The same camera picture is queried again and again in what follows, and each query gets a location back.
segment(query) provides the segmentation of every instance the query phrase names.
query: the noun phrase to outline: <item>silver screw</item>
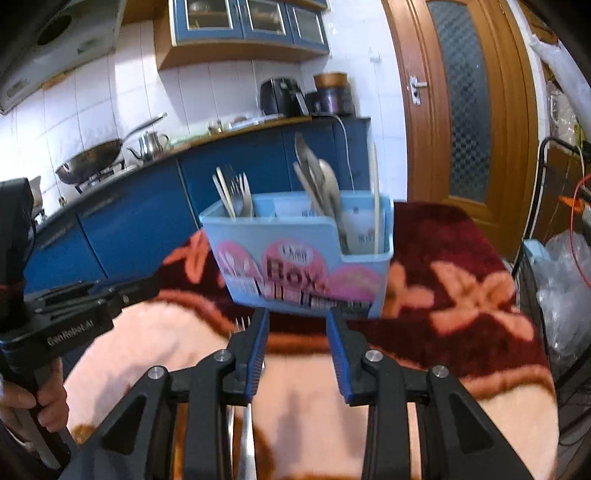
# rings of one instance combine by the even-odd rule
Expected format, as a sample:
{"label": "silver screw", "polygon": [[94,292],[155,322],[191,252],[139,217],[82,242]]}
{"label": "silver screw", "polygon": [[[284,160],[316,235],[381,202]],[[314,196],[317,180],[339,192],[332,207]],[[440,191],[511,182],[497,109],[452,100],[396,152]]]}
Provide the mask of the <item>silver screw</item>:
{"label": "silver screw", "polygon": [[228,350],[218,350],[213,357],[216,362],[226,362],[232,358],[232,354]]}
{"label": "silver screw", "polygon": [[384,358],[384,354],[379,350],[368,350],[365,352],[365,358],[370,362],[379,362],[382,358]]}
{"label": "silver screw", "polygon": [[148,377],[152,380],[158,380],[164,376],[166,370],[163,367],[152,367],[148,370]]}
{"label": "silver screw", "polygon": [[437,378],[446,378],[449,375],[449,370],[443,365],[437,365],[436,367],[433,367],[433,374]]}

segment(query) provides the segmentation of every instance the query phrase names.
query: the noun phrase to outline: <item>cutlery organizer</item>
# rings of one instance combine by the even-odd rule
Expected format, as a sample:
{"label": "cutlery organizer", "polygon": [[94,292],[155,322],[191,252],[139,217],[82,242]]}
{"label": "cutlery organizer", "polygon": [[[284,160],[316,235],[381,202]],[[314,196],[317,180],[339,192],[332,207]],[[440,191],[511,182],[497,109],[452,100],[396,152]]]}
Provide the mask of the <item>cutlery organizer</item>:
{"label": "cutlery organizer", "polygon": [[228,217],[221,200],[199,219],[234,302],[271,311],[378,317],[394,254],[394,205],[380,197],[374,255],[374,197],[342,192],[351,255],[343,255],[334,219],[317,216],[304,192],[253,195],[254,218]]}

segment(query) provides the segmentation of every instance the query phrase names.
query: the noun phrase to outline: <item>metal kettle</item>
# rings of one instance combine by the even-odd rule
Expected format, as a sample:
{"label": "metal kettle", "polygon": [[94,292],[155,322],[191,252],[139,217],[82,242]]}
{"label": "metal kettle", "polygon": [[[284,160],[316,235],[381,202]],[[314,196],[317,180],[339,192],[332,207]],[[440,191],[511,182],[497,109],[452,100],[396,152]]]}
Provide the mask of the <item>metal kettle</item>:
{"label": "metal kettle", "polygon": [[[160,137],[164,137],[166,142],[164,145],[160,143]],[[139,139],[139,153],[133,148],[128,147],[135,158],[141,160],[143,163],[151,162],[152,160],[158,160],[166,150],[166,147],[170,143],[168,135],[159,135],[156,132],[146,132]]]}

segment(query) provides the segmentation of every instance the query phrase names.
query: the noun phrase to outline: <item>wok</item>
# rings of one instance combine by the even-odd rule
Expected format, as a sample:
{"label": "wok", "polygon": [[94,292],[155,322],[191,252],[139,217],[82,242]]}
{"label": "wok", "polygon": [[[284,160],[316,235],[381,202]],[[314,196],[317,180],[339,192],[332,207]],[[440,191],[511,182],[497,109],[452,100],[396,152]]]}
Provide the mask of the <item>wok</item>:
{"label": "wok", "polygon": [[85,182],[93,175],[97,174],[101,170],[104,170],[111,166],[111,164],[117,159],[117,155],[121,151],[123,142],[127,140],[131,135],[154,125],[164,117],[166,113],[161,113],[154,118],[151,118],[147,122],[139,125],[129,132],[123,139],[118,138],[117,140],[109,140],[101,144],[95,145],[82,153],[79,153],[70,160],[65,161],[58,169],[56,174],[63,183],[68,185],[79,185]]}

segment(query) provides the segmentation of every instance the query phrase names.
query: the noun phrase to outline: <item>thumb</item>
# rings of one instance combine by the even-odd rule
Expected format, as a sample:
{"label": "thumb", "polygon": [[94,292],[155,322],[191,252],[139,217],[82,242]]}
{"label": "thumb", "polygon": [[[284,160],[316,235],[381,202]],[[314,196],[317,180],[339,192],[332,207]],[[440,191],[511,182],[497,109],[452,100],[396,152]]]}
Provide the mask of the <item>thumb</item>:
{"label": "thumb", "polygon": [[0,380],[0,406],[29,410],[37,405],[35,397],[14,383]]}

